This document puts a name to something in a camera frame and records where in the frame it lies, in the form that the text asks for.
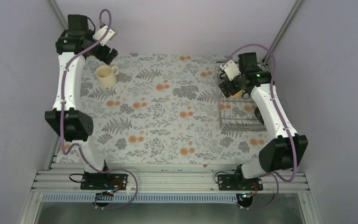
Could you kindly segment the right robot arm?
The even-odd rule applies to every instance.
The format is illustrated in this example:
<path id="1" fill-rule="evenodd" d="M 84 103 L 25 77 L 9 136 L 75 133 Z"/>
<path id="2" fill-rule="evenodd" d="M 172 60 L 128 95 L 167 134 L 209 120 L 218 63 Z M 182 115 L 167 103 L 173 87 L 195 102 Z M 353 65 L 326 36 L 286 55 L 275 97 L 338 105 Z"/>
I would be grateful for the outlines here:
<path id="1" fill-rule="evenodd" d="M 234 185 L 240 190 L 258 183 L 259 178 L 277 170 L 297 167 L 308 145 L 305 135 L 299 135 L 292 126 L 276 93 L 272 74 L 263 70 L 256 53 L 238 55 L 238 62 L 226 61 L 220 65 L 223 74 L 218 87 L 228 98 L 243 91 L 255 102 L 255 115 L 266 127 L 271 141 L 258 154 L 258 161 L 237 166 L 234 171 Z"/>

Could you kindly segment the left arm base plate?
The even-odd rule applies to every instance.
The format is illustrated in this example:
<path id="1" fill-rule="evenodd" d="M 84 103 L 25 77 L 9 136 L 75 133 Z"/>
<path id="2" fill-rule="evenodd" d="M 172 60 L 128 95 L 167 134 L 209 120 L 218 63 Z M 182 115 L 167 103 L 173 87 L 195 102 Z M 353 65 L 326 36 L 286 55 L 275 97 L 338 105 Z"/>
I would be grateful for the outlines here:
<path id="1" fill-rule="evenodd" d="M 84 173 L 80 189 L 100 191 L 125 190 L 127 181 L 127 174 Z"/>

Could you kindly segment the yellow mug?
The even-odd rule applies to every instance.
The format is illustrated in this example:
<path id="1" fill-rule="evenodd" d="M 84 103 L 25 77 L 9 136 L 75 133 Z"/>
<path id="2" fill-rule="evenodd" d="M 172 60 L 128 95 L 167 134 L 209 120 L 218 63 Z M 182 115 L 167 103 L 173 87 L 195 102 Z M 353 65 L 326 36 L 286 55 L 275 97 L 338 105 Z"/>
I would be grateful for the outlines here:
<path id="1" fill-rule="evenodd" d="M 240 98 L 244 93 L 244 90 L 239 90 L 237 93 L 235 94 L 230 94 L 230 97 L 232 98 Z"/>

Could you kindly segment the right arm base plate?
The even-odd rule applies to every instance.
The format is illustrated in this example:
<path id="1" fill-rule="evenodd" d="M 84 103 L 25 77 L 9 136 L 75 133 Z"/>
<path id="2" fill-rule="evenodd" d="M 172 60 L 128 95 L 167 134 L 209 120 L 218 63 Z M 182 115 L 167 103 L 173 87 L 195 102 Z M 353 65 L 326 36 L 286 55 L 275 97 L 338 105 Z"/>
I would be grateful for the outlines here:
<path id="1" fill-rule="evenodd" d="M 261 178 L 245 179 L 235 175 L 219 174 L 217 183 L 220 191 L 262 191 L 263 183 Z"/>

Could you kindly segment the cream ribbed mug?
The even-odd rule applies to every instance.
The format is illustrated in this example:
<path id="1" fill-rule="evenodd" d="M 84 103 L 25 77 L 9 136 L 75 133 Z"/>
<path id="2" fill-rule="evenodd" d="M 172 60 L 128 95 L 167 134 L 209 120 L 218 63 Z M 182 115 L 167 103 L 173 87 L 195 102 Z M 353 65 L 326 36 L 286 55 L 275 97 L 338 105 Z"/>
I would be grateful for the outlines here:
<path id="1" fill-rule="evenodd" d="M 96 77 L 98 83 L 103 88 L 114 87 L 117 83 L 116 76 L 119 74 L 120 69 L 118 66 L 103 65 L 96 69 Z"/>

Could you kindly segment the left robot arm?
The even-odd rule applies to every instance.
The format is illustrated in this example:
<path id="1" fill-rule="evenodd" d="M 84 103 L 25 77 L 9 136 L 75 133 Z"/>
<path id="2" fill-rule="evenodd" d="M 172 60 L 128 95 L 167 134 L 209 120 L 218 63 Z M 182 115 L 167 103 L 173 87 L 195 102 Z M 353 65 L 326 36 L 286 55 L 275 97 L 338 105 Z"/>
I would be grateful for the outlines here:
<path id="1" fill-rule="evenodd" d="M 85 162 L 85 172 L 95 173 L 92 182 L 105 189 L 111 176 L 105 160 L 96 151 L 91 138 L 94 123 L 91 116 L 82 112 L 82 72 L 89 56 L 109 65 L 118 55 L 114 48 L 106 45 L 114 35 L 110 11 L 103 9 L 99 14 L 100 28 L 89 28 L 91 19 L 81 14 L 68 15 L 68 28 L 58 37 L 55 48 L 59 60 L 59 81 L 53 108 L 44 113 L 44 118 L 58 134 L 61 152 L 70 154 L 76 147 Z"/>

